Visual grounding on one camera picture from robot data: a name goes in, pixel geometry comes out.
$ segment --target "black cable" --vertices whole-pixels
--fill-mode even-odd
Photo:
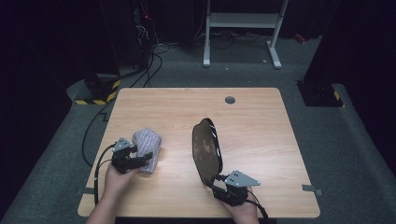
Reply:
[[[156,56],[158,59],[160,59],[160,66],[157,68],[157,70],[155,70],[155,72],[148,78],[148,80],[146,81],[146,83],[143,85],[143,87],[146,87],[146,84],[149,83],[149,81],[157,74],[157,72],[161,69],[161,67],[163,66],[163,59],[157,55],[157,54],[152,54],[152,56]]]
[[[109,103],[107,103],[107,105],[105,105],[96,115],[95,117],[93,117],[93,119],[91,120],[90,124],[88,125],[88,128],[85,130],[84,133],[84,137],[82,138],[82,143],[81,143],[81,153],[82,153],[82,158],[84,159],[84,161],[92,167],[92,164],[90,162],[88,162],[86,156],[85,156],[85,139],[87,138],[87,134],[88,134],[88,130],[91,128],[91,125],[93,124],[93,121],[99,116],[99,115],[104,115],[104,113],[102,113],[110,104],[112,104],[114,102],[114,99],[110,100]]]
[[[255,203],[249,199],[245,199],[245,202],[256,205],[259,208],[260,212],[262,213],[262,218],[264,219],[264,223],[266,224],[271,223],[271,220],[269,219],[267,212],[265,211],[264,207],[262,207],[262,205],[260,204],[259,199],[256,197],[256,195],[254,195],[253,192],[251,192],[250,190],[248,190],[247,192],[253,195],[253,197],[256,199],[257,202]]]
[[[98,160],[98,162],[96,163],[96,169],[95,169],[95,174],[94,174],[94,179],[93,179],[93,195],[94,195],[94,199],[95,199],[95,205],[98,204],[99,202],[99,168],[102,165],[102,158],[105,156],[105,154],[108,152],[109,149],[113,148],[116,143],[114,143],[113,145],[108,146],[103,152],[102,155],[100,155],[100,158]]]

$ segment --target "gray carpet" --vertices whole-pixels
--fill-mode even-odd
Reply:
[[[292,39],[276,43],[282,69],[275,70],[264,42],[230,42],[214,39],[211,66],[202,67],[202,47],[163,45],[156,48],[163,66],[150,81],[151,87],[276,87],[280,89],[290,116],[298,145],[311,182],[323,190],[318,196],[321,214],[314,219],[278,219],[277,223],[396,223],[396,179],[377,152],[370,136],[342,85],[334,85],[345,107],[307,107],[298,91],[315,53],[319,39],[301,45]],[[160,61],[154,58],[152,74]],[[122,80],[127,88],[139,75]],[[142,78],[135,84],[141,88]],[[82,82],[71,86],[71,99]],[[83,135],[101,105],[72,105],[54,134],[46,151],[26,180],[19,195],[1,223],[84,223],[78,215],[81,195],[89,167],[81,155]],[[111,113],[112,105],[105,112]],[[99,116],[88,131],[84,143],[87,159],[93,162],[106,128]],[[202,219],[131,219],[122,223],[208,223]]]

